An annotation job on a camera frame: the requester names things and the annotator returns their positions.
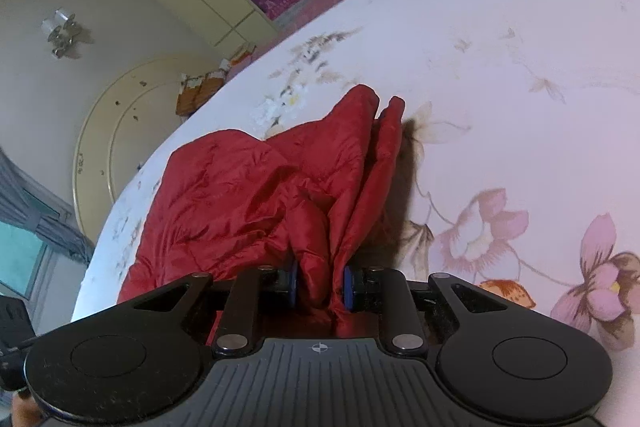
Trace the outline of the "white floral bed sheet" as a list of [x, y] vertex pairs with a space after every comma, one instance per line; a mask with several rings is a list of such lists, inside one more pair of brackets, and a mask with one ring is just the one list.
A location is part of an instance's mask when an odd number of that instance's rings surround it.
[[514, 283], [610, 350], [608, 426], [639, 421], [639, 0], [344, 0], [248, 65], [116, 200], [75, 319], [116, 303], [170, 154], [265, 139], [356, 84], [406, 103], [400, 245], [411, 280]]

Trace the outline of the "red puffer jacket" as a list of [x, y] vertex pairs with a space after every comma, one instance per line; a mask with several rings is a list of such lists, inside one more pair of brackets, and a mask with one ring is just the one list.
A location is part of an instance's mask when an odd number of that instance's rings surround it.
[[404, 110], [401, 98], [382, 105], [360, 84], [326, 117], [267, 140], [222, 130], [179, 147], [119, 300], [196, 272], [228, 281], [262, 265], [296, 268], [308, 332], [367, 334], [367, 315], [343, 303], [343, 272], [378, 231]]

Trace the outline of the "orange patterned pillow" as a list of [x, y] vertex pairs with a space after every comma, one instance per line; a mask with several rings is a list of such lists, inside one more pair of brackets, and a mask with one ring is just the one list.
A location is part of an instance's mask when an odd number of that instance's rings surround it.
[[199, 110], [231, 78], [231, 72], [255, 52], [254, 43], [244, 43], [230, 58], [223, 58], [216, 69], [200, 75], [183, 74], [176, 102], [176, 115], [188, 118]]

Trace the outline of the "wall lamp sconce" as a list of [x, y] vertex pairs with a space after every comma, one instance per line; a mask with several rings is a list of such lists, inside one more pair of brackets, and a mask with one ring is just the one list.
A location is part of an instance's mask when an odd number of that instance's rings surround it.
[[55, 58], [62, 58], [73, 47], [82, 31], [76, 15], [63, 8], [56, 9], [51, 17], [43, 20], [40, 28]]

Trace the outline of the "cream curved headboard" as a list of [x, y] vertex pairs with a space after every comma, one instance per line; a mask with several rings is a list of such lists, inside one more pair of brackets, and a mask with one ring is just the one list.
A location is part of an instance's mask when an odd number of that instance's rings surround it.
[[96, 100], [75, 150], [76, 221], [96, 242], [122, 190], [172, 132], [181, 81], [211, 72], [210, 57], [169, 54], [119, 76]]

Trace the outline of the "blue grey curtain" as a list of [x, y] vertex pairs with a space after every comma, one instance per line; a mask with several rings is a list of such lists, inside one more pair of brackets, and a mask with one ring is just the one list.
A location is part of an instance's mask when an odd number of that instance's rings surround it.
[[90, 239], [60, 217], [40, 210], [27, 193], [24, 176], [1, 152], [1, 221], [35, 234], [52, 251], [88, 267], [93, 254]]

